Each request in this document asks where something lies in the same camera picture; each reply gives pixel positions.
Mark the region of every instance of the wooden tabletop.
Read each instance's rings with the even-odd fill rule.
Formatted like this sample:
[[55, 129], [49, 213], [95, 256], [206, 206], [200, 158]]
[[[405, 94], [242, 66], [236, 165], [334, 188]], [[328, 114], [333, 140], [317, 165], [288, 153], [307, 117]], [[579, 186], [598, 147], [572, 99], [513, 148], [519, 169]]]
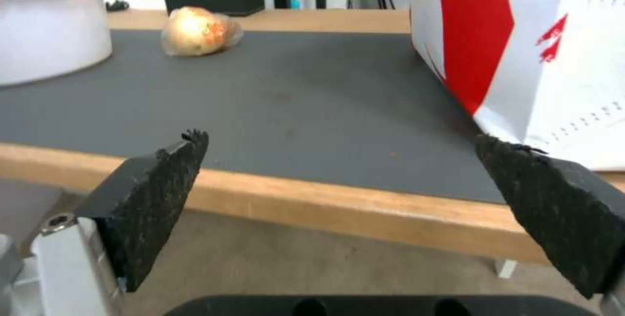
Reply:
[[[162, 11], [109, 14], [114, 29], [161, 29]], [[248, 31], [409, 33], [407, 11], [264, 11], [237, 19]], [[91, 191], [122, 158], [0, 144], [0, 177]], [[625, 191], [625, 173], [603, 174]], [[202, 169], [188, 209], [546, 263], [505, 205]]]

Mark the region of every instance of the onion in plastic bag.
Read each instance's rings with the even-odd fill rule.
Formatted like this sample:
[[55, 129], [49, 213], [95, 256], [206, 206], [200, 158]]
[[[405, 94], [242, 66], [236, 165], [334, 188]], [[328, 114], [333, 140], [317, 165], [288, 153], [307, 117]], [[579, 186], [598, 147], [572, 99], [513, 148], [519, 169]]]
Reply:
[[234, 46], [242, 37], [241, 25], [225, 14], [181, 7], [169, 15], [161, 43], [170, 56], [200, 56]]

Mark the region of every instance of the white container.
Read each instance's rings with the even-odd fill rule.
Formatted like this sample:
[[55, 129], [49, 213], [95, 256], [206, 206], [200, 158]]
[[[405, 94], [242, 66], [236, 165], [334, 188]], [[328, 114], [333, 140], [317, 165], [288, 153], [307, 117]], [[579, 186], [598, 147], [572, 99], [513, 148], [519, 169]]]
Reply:
[[103, 0], [0, 0], [0, 86], [77, 71], [111, 53]]

